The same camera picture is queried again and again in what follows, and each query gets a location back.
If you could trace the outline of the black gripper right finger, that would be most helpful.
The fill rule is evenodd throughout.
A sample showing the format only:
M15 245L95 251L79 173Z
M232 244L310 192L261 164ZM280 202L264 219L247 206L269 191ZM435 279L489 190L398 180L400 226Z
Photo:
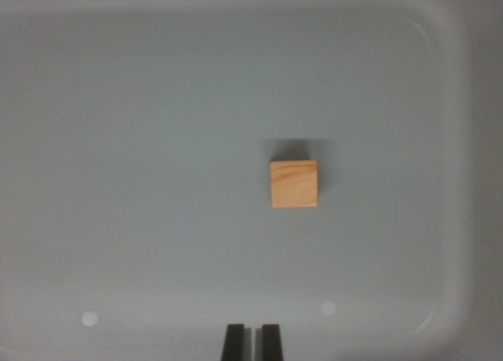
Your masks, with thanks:
M278 324L264 324L255 331L255 361L284 361L281 329Z

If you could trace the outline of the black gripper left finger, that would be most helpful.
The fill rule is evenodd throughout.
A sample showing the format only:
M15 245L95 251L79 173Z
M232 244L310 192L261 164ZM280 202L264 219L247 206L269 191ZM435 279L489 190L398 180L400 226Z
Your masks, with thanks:
M245 324L229 324L226 328L221 361L252 360L252 329Z

